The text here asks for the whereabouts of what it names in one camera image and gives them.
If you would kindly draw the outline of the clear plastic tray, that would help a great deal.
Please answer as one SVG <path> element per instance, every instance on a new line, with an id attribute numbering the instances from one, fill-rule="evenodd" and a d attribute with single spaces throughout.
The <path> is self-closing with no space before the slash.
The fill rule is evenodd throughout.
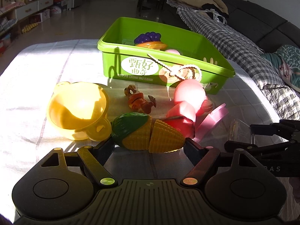
<path id="1" fill-rule="evenodd" d="M 228 140 L 246 144 L 255 144 L 255 136 L 252 134 L 250 126 L 240 119 L 234 119 L 230 123 Z"/>

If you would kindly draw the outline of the toy corn cob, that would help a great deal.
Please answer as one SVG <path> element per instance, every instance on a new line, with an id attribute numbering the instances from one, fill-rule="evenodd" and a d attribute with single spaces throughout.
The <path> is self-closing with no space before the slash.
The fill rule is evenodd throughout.
<path id="1" fill-rule="evenodd" d="M 130 112 L 111 123 L 111 136 L 116 144 L 129 150 L 147 150 L 150 153 L 168 153 L 181 149 L 185 137 L 161 120 L 152 120 L 145 113 Z"/>

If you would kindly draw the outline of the yellow toy bowl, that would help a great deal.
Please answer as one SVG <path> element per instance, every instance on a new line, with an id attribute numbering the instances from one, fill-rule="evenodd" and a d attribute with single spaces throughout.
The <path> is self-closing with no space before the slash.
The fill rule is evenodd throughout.
<path id="1" fill-rule="evenodd" d="M 47 120 L 70 140 L 104 141 L 112 127 L 108 95 L 98 84 L 57 83 L 47 107 Z"/>

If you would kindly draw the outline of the brown toy hand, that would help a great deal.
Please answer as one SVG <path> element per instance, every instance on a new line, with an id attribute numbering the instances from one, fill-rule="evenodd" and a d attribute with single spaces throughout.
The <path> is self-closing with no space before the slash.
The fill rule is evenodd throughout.
<path id="1" fill-rule="evenodd" d="M 212 57 L 210 59 L 207 59 L 206 57 L 204 57 L 203 61 L 204 62 L 208 62 L 208 63 L 213 64 L 213 65 L 217 65 L 218 64 L 218 62 L 216 60 L 214 60 Z"/>

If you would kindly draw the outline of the grey checked blanket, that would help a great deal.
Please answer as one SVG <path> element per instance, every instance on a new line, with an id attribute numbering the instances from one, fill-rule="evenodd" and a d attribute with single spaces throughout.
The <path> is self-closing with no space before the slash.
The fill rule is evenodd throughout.
<path id="1" fill-rule="evenodd" d="M 299 96 L 283 81 L 271 62 L 261 57 L 262 49 L 231 27 L 193 8 L 174 0 L 168 0 L 167 4 L 176 8 L 176 13 L 191 31 L 205 36 L 225 58 L 246 71 L 280 118 L 299 120 Z"/>

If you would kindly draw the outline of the pink round toy figure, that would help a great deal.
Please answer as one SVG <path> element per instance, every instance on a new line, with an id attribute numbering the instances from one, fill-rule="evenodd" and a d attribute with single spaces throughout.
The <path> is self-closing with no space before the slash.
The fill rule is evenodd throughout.
<path id="1" fill-rule="evenodd" d="M 213 103 L 207 98 L 203 85 L 195 79 L 182 81 L 174 91 L 173 101 L 174 106 L 163 121 L 185 138 L 193 139 L 197 116 L 211 111 Z"/>

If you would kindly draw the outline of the teal patterned pillow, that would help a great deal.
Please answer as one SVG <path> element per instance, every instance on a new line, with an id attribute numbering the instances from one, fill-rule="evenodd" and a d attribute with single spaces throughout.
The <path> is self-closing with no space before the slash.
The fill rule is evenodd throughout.
<path id="1" fill-rule="evenodd" d="M 261 57 L 270 61 L 282 80 L 299 92 L 299 48 L 285 44 L 274 53 L 264 53 Z"/>

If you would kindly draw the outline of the orange toy lobster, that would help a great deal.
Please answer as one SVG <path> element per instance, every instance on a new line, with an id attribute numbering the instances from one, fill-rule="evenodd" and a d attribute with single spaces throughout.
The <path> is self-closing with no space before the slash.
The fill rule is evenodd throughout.
<path id="1" fill-rule="evenodd" d="M 124 89 L 124 95 L 128 98 L 128 105 L 134 112 L 150 114 L 152 108 L 157 106 L 157 101 L 152 95 L 148 95 L 149 100 L 146 100 L 144 94 L 133 84 Z"/>

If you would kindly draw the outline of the dark grey sofa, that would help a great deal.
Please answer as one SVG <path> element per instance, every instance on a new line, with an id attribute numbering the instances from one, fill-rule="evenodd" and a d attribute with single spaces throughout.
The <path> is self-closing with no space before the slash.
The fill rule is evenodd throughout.
<path id="1" fill-rule="evenodd" d="M 288 44 L 299 48 L 299 28 L 276 13 L 250 1 L 222 0 L 227 5 L 227 24 L 265 52 Z"/>

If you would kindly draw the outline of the green plastic bin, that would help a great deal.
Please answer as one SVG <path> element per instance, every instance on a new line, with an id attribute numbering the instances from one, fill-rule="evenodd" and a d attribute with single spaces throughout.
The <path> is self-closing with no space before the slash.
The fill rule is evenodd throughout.
<path id="1" fill-rule="evenodd" d="M 161 34 L 165 49 L 176 49 L 181 55 L 137 47 L 134 39 L 146 32 Z M 203 35 L 158 22 L 137 18 L 118 18 L 100 38 L 98 50 L 103 55 L 103 71 L 108 78 L 176 87 L 180 83 L 166 83 L 159 77 L 161 66 L 147 55 L 150 54 L 168 66 L 196 65 L 202 72 L 200 81 L 208 94 L 215 95 L 226 80 L 235 76 L 231 64 Z M 204 62 L 211 57 L 217 65 Z"/>

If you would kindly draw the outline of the pink white toy egg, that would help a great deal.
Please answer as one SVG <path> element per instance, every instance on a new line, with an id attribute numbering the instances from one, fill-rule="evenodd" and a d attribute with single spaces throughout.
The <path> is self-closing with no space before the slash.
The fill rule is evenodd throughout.
<path id="1" fill-rule="evenodd" d="M 165 52 L 181 55 L 180 52 L 176 49 L 167 49 L 167 50 L 165 50 Z"/>

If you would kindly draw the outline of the orange toy hamburger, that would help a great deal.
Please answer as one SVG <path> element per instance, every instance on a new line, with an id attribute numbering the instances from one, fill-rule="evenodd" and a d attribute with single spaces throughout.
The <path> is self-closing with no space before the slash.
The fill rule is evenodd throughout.
<path id="1" fill-rule="evenodd" d="M 161 41 L 148 41 L 140 44 L 136 44 L 137 47 L 147 48 L 147 49 L 154 49 L 154 50 L 165 50 L 168 45 L 162 43 Z"/>

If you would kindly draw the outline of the purple toy grapes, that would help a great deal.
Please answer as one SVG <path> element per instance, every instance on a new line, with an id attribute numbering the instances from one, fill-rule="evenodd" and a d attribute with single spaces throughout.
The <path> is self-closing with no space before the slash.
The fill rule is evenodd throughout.
<path id="1" fill-rule="evenodd" d="M 134 44 L 141 44 L 145 42 L 156 42 L 161 41 L 161 34 L 152 32 L 146 32 L 145 34 L 140 34 L 134 39 Z"/>

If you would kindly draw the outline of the white drawer cabinet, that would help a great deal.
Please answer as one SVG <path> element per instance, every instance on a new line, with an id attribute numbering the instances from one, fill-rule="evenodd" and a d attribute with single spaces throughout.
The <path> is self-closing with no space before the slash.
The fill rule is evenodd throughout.
<path id="1" fill-rule="evenodd" d="M 24 6 L 16 7 L 6 13 L 1 13 L 1 17 L 4 16 L 8 19 L 17 19 L 20 21 L 30 15 L 41 12 L 52 5 L 53 0 L 34 0 Z"/>

